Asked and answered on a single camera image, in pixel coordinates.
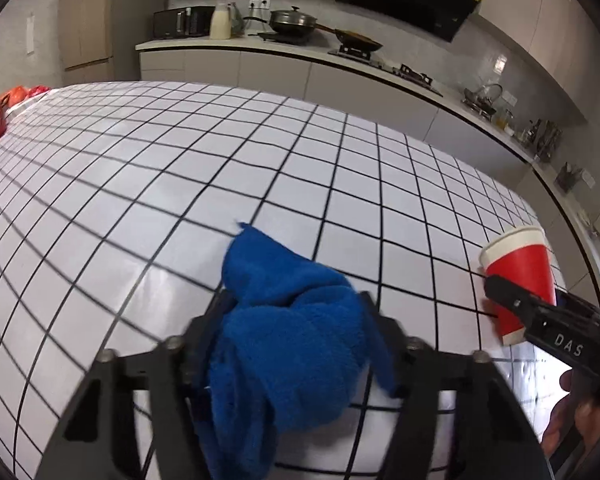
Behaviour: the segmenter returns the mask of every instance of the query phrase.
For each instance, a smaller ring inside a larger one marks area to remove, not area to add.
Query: screw
[[[477,363],[489,363],[491,362],[491,356],[484,350],[476,350],[472,353],[474,361]]]
[[[424,341],[419,337],[410,337],[407,339],[407,350],[421,350],[424,348]]]
[[[96,357],[99,363],[108,363],[116,357],[116,351],[111,348],[105,348]]]
[[[180,350],[184,346],[184,339],[179,335],[172,335],[167,338],[166,347],[167,350],[176,351]]]

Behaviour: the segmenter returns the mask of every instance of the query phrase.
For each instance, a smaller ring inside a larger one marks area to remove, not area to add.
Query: pan handle
[[[317,28],[318,30],[323,30],[324,32],[330,32],[331,34],[336,33],[335,28],[330,28],[330,27],[327,27],[326,25],[321,25],[320,23],[316,23],[315,28]]]
[[[256,18],[255,16],[245,16],[243,19],[244,20],[253,20],[254,22],[269,23],[269,20],[263,20],[262,18]]]

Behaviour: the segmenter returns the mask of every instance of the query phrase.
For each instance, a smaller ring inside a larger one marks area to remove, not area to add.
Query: white cup rim
[[[508,244],[503,243],[505,241],[512,241],[512,237],[515,237],[517,241]],[[535,225],[516,227],[515,229],[501,234],[495,240],[484,246],[480,251],[478,260],[480,261],[482,268],[486,270],[493,262],[501,259],[501,257],[506,254],[521,249],[522,247],[538,245],[539,243],[545,247],[548,246],[544,230],[541,227]]]

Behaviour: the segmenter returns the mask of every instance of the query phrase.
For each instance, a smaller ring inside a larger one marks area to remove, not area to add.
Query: white bottle
[[[231,37],[231,15],[227,4],[217,4],[211,17],[209,37],[212,40],[228,40]]]

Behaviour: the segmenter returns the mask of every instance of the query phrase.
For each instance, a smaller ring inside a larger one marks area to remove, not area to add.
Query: red paper cup
[[[487,276],[507,278],[555,305],[554,277],[541,228],[524,226],[504,233],[480,252],[479,260]],[[520,320],[499,304],[494,304],[494,309],[502,343],[515,345],[524,341],[525,327]]]

